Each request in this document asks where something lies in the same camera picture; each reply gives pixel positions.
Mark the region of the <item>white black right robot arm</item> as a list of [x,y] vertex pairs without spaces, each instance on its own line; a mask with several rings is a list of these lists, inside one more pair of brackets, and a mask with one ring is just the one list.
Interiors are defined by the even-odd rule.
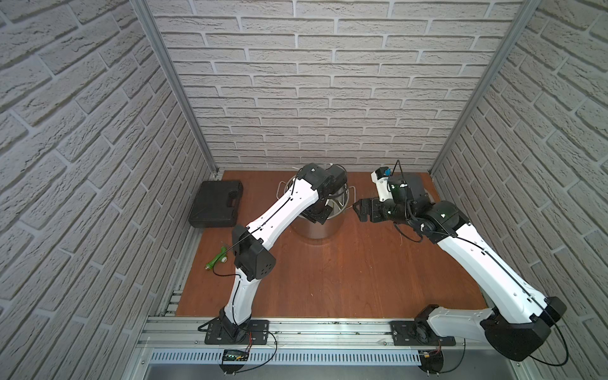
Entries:
[[411,226],[454,258],[492,301],[491,307],[482,310],[425,307],[411,332],[420,342],[429,342],[431,336],[477,340],[522,362],[546,342],[567,310],[557,296],[545,296],[516,273],[449,201],[369,198],[356,201],[353,208],[362,222]]

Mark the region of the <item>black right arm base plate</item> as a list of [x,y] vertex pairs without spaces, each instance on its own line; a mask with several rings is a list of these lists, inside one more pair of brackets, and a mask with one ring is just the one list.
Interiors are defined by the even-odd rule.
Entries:
[[456,345],[454,337],[437,336],[425,321],[390,321],[389,327],[395,346],[454,347]]

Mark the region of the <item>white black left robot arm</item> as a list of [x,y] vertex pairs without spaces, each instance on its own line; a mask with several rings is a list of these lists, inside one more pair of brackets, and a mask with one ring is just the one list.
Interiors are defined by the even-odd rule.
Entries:
[[340,165],[328,169],[310,163],[297,172],[286,193],[263,215],[247,226],[232,230],[235,278],[226,306],[219,312],[223,329],[234,336],[245,330],[252,316],[259,284],[276,265],[271,248],[299,217],[325,224],[332,207],[328,202],[348,192],[348,174]]

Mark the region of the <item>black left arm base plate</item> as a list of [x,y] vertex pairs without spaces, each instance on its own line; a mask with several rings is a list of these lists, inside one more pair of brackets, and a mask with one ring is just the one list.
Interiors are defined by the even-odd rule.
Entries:
[[249,320],[239,327],[224,326],[223,322],[214,318],[199,331],[206,333],[206,345],[266,345],[269,338],[269,320]]

